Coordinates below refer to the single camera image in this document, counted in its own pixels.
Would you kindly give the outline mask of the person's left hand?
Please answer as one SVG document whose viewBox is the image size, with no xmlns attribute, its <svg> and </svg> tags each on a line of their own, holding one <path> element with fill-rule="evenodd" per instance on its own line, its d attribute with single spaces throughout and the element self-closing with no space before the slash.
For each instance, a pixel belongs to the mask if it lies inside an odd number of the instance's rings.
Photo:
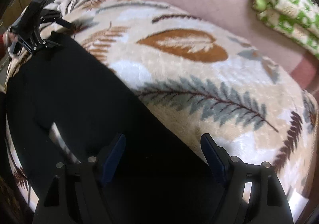
<svg viewBox="0 0 319 224">
<path fill-rule="evenodd" d="M 1 35 L 1 53 L 5 53 L 14 41 L 17 41 L 17 35 L 12 33 L 11 27 L 9 27 L 7 31 Z"/>
</svg>

